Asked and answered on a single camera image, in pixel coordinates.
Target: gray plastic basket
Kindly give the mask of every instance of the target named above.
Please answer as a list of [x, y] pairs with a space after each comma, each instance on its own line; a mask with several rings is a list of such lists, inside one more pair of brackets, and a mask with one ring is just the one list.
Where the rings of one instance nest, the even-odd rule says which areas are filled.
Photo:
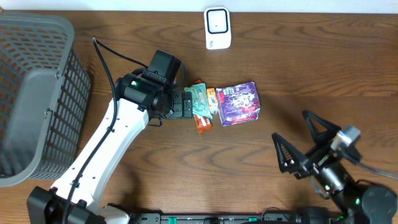
[[0, 187], [72, 164], [91, 82], [58, 16], [0, 13]]

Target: purple snack package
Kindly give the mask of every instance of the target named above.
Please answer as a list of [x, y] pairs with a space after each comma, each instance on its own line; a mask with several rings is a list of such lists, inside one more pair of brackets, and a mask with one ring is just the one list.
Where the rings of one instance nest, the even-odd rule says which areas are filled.
[[218, 112], [223, 126], [259, 118], [260, 101], [254, 82], [216, 89]]

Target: white background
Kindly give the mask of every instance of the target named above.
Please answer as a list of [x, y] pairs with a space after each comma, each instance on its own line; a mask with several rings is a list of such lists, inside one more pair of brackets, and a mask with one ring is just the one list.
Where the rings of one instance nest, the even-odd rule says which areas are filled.
[[398, 0], [0, 0], [4, 9], [398, 13]]

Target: teal package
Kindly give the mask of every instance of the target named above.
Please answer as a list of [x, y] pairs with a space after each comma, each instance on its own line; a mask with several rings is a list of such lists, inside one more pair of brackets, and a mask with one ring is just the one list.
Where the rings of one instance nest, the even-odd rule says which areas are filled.
[[193, 114], [213, 119], [210, 113], [209, 102], [207, 101], [206, 84], [196, 84], [191, 87], [186, 87], [184, 90], [192, 93]]

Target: brown tabletop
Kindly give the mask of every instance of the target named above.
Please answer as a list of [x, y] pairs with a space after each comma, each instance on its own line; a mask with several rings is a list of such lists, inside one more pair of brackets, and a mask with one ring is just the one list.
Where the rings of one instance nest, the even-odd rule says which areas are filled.
[[[302, 152], [313, 145], [301, 117], [304, 109], [340, 126], [357, 126], [364, 162], [398, 172], [397, 15], [231, 13], [231, 47], [210, 51], [200, 12], [38, 13], [72, 22], [75, 48], [93, 76], [80, 149], [111, 99], [92, 37], [146, 64], [157, 49], [175, 55], [187, 67], [185, 86], [199, 78], [212, 87], [256, 83], [257, 121], [222, 127], [216, 115], [213, 129], [201, 135], [194, 120], [147, 127], [114, 171], [102, 205], [164, 213], [257, 213], [307, 205], [336, 210], [308, 179], [279, 172], [273, 132]], [[104, 50], [103, 55], [114, 80], [139, 67]], [[343, 164], [355, 179], [398, 188], [396, 180]], [[0, 223], [27, 223], [28, 195], [36, 185], [49, 189], [52, 183], [27, 180], [0, 189]]]

